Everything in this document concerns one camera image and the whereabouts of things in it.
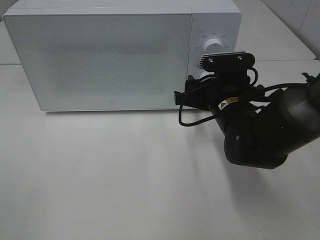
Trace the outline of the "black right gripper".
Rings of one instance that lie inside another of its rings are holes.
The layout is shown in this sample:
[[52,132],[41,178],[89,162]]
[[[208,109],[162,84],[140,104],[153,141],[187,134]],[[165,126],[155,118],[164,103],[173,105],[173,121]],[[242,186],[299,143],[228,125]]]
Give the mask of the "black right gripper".
[[254,86],[257,80],[257,71],[253,81],[247,71],[215,72],[198,79],[188,75],[184,91],[174,92],[174,102],[179,106],[178,117],[182,117],[184,107],[211,112],[213,118],[237,109],[248,110],[250,116],[255,116],[258,110],[265,110],[263,105],[252,104],[264,97],[264,87]]

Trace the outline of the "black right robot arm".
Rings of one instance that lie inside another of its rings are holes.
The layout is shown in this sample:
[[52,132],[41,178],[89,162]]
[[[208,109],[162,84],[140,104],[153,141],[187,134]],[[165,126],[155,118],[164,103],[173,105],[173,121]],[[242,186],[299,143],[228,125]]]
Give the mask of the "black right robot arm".
[[320,136],[320,78],[305,78],[264,87],[246,71],[189,76],[184,92],[174,92],[174,102],[211,113],[196,124],[217,122],[230,163],[275,169]]

